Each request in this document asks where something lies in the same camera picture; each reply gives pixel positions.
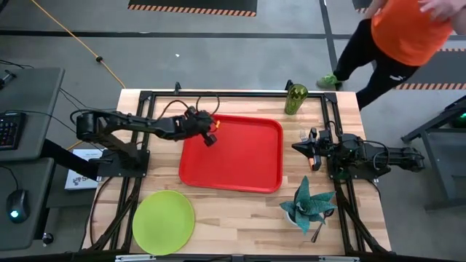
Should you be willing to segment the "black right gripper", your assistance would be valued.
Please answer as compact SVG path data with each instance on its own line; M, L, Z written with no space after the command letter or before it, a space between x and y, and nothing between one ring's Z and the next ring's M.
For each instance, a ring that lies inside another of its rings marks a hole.
M301 154L311 154L311 149L312 149L312 157L311 161L309 161L311 165L312 171L318 171L321 167L322 161L321 157L324 156L327 158L327 167L329 172L335 172L336 171L336 165L334 161L334 149L336 144L332 143L331 145L328 146L321 146L319 144L319 132L315 127L312 127L309 133L309 138L310 140L298 142L298 143L293 143L292 147L293 149L297 150Z

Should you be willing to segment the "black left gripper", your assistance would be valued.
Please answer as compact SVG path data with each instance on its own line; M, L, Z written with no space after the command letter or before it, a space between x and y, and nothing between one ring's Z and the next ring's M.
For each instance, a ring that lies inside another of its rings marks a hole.
M219 128L220 123L219 120L214 122L214 118L207 111L198 111L195 118L187 119L184 117L184 120L181 122L183 131L181 138L184 140L201 135L205 145L210 147L217 141L216 136L212 132L215 132Z

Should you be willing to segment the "green faceted plastic cup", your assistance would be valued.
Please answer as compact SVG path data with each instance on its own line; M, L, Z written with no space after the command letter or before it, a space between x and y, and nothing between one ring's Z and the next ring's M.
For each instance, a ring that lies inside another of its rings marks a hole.
M288 84L284 112L294 115L308 96L308 89L303 84Z

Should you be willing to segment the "lime green round plate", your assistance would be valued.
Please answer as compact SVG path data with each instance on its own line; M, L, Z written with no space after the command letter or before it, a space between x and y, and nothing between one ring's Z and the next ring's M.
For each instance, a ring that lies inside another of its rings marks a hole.
M146 197L133 216L135 242L151 255L169 255L190 239L195 225L194 208L181 193L158 191Z

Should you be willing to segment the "red plastic tray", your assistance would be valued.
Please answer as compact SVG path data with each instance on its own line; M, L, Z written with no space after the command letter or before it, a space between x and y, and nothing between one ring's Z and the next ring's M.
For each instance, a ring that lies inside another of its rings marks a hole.
M215 115L217 141L183 142L179 177L189 186L271 194L283 180L283 128L273 119Z

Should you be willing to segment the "dark metal spoon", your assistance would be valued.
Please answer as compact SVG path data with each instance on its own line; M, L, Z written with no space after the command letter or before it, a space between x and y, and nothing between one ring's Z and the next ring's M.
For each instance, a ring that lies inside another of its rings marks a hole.
M320 225L318 226L317 230L315 231L315 233L313 234L312 238L311 238L311 242L312 243L316 243L317 241L317 238L319 236L319 233L320 233L320 230L323 226L323 223L325 222L326 218L332 216L334 213L334 209L331 209L331 210L326 210L324 213L323 213L323 222L320 223Z

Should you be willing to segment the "teal artificial plant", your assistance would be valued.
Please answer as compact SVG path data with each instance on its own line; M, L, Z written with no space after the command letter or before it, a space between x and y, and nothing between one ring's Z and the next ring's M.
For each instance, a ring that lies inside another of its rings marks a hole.
M331 202L335 195L335 191L311 195L309 179L307 176L304 176L300 186L296 190L293 200L280 203L280 207L301 229L303 235L306 235L311 222L321 222L325 224L325 219L322 214L328 210L335 210L337 208L337 206Z

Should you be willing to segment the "black hazard striped floor mat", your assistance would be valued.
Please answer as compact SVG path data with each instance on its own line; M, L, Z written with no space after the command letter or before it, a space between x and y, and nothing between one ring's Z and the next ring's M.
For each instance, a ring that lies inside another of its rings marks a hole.
M129 0L130 10L255 17L258 0Z

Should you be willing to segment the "black side table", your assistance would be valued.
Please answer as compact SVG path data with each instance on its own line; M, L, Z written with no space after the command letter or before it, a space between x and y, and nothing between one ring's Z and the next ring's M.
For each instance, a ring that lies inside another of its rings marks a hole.
M422 140L444 195L443 200L426 205L426 211L466 207L466 127L449 126L460 119L466 122L466 95L401 137L404 143Z

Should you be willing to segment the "person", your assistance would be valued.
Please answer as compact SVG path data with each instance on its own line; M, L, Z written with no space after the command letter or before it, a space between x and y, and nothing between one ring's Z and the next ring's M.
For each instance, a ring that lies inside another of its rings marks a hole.
M316 85L341 86L356 68L375 62L356 94L365 108L427 64L451 33L466 35L466 0L372 0L338 59Z

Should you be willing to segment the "grey desk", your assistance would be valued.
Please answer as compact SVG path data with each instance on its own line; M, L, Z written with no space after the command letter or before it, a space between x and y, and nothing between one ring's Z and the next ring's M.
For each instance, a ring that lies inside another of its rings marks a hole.
M29 68L12 74L0 89L0 114L23 112L26 119L17 149L0 151L0 252L30 247L43 229L45 199L55 170L43 148L64 70ZM23 223L13 223L6 210L8 195L18 189L28 192L30 214Z

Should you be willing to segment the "black keyboard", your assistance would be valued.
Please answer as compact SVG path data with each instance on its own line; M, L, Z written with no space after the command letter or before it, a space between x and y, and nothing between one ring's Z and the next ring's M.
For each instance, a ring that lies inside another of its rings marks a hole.
M0 151L17 149L25 119L26 114L23 112L0 114Z

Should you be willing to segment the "black computer mouse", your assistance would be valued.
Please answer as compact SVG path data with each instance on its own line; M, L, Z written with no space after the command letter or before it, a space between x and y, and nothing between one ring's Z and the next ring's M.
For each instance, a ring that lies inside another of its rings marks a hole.
M8 218L13 223L25 222L30 214L28 192L23 189L13 191L7 197L6 210Z

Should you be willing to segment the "black aluminium table frame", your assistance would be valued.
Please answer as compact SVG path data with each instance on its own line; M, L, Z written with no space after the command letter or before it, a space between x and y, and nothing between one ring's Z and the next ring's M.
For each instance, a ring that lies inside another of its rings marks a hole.
M341 255L344 253L338 215L332 215L322 226L316 243L311 238L319 223L303 233L285 219L280 203L293 197L301 179L307 176L310 190L317 194L333 190L325 170L311 171L308 161L292 149L300 130L322 129L325 117L321 109L322 94L313 92L295 116L284 113L283 91L244 92L228 90L186 90L178 97L167 90L152 90L144 99L143 90L122 90L117 108L125 113L180 114L186 105L198 103L201 108L220 114L273 119L283 127L283 181L272 194L226 191L187 186L178 176L182 143L151 136L149 170L142 181L141 198L160 190L174 190L191 202L196 223L190 240L181 254L207 255Z

